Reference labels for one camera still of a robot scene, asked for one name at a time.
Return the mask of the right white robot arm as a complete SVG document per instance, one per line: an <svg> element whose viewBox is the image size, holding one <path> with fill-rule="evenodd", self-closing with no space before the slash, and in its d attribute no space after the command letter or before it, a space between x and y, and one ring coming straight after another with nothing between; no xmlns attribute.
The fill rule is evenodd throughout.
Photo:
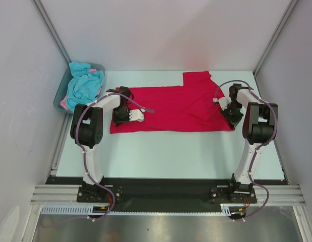
<svg viewBox="0 0 312 242"><path fill-rule="evenodd" d="M227 189L228 199L239 202L254 185L253 174L263 147L276 137L279 107L256 95L249 85L237 83L230 86L229 98L222 97L215 102L232 129L243 121L244 150Z"/></svg>

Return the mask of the red t shirt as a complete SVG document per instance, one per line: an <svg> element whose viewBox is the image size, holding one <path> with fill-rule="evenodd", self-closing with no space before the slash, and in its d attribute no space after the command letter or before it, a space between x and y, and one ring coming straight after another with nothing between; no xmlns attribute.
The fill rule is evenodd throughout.
<svg viewBox="0 0 312 242"><path fill-rule="evenodd" d="M151 131L232 131L214 98L224 97L209 71L185 72L183 86L131 88L134 100L154 110L144 113L143 122L110 125L110 133Z"/></svg>

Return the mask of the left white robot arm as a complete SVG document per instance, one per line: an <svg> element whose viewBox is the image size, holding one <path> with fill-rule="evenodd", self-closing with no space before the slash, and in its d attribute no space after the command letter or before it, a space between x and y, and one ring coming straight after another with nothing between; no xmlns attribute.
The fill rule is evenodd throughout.
<svg viewBox="0 0 312 242"><path fill-rule="evenodd" d="M103 173L99 161L94 158L94 147L103 137L104 116L112 112L116 126L132 122L134 111L129 108L129 103L133 98L131 90L121 86L119 89L107 90L104 96L90 104L78 104L75 107L70 135L81 149L83 181L92 185L88 195L96 202L103 200L106 195L106 189L97 184L102 181Z"/></svg>

